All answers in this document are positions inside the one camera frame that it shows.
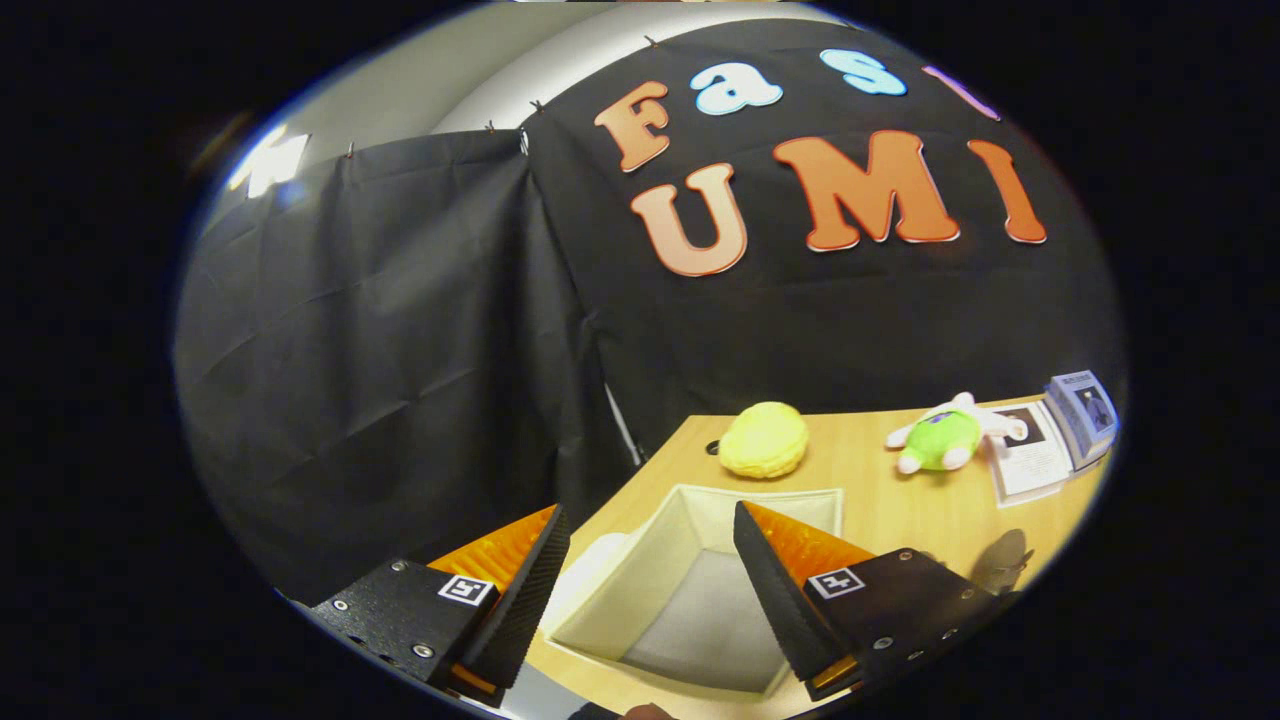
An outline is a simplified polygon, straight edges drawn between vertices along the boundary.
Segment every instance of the green plush toy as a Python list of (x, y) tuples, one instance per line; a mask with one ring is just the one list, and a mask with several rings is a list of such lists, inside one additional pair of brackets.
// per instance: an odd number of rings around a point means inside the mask
[(961, 392), (923, 418), (888, 436), (888, 447), (901, 447), (897, 469), (910, 475), (925, 470), (956, 470), (973, 457), (983, 437), (1027, 439), (1027, 423), (974, 405), (973, 395)]

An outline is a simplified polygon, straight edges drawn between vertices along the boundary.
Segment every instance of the yellow plush toy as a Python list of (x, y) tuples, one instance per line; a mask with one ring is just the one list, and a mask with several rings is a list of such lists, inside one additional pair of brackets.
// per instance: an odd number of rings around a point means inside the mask
[(796, 469), (809, 445), (800, 413), (782, 402), (759, 402), (733, 419), (719, 441), (721, 465), (746, 478), (780, 478)]

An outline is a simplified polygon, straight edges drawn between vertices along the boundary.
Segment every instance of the stuffed animal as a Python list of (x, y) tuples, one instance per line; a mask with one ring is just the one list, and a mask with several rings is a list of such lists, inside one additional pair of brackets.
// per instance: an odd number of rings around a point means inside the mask
[(1027, 439), (1027, 423), (974, 405), (973, 395), (961, 392), (923, 418), (890, 433), (886, 445), (901, 447), (899, 471), (910, 475), (925, 470), (956, 470), (973, 457), (983, 437)]
[(809, 446), (809, 428), (800, 413), (783, 402), (759, 402), (733, 419), (719, 441), (719, 460), (745, 478), (781, 478), (800, 465)]

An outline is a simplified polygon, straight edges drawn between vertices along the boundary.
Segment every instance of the table surface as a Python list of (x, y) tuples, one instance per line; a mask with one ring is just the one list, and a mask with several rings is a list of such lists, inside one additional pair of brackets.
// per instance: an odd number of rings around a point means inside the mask
[[(1043, 395), (980, 402), (1001, 406), (1032, 402)], [(564, 568), (568, 569), (598, 538), (631, 533), (645, 524), (677, 484), (735, 492), (795, 492), (845, 489), (842, 534), (877, 555), (914, 547), (970, 577), (978, 556), (1011, 529), (1027, 536), (1036, 553), (1018, 588), (1033, 580), (1069, 542), (1084, 519), (1106, 474), (1110, 454), (1088, 473), (1068, 482), (1060, 492), (1012, 507), (996, 505), (987, 445), (964, 468), (938, 473), (922, 470), (901, 475), (897, 451), (884, 447), (888, 434), (920, 418), (927, 409), (884, 413), (805, 415), (809, 447), (800, 466), (783, 478), (739, 478), (707, 454), (733, 416), (692, 415), (631, 480), (590, 520), (573, 533)], [(535, 635), (527, 661), (553, 680), (591, 702), (618, 712), (655, 702), (676, 717), (765, 720), (810, 710), (812, 703), (795, 675), (763, 702), (727, 702), (716, 691), (694, 697), (657, 688), (626, 673), (586, 662)]]

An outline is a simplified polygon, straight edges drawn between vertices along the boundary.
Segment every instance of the blue letter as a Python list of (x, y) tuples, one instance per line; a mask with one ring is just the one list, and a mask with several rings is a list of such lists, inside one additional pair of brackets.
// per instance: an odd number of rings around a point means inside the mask
[(782, 88), (769, 85), (760, 70), (745, 63), (712, 65), (694, 76), (689, 87), (698, 94), (698, 109), (708, 115), (727, 115), (748, 105), (772, 105), (782, 97)]
[(845, 82), (869, 95), (904, 95), (906, 85), (884, 69), (884, 64), (856, 50), (823, 50), (823, 63), (845, 73)]

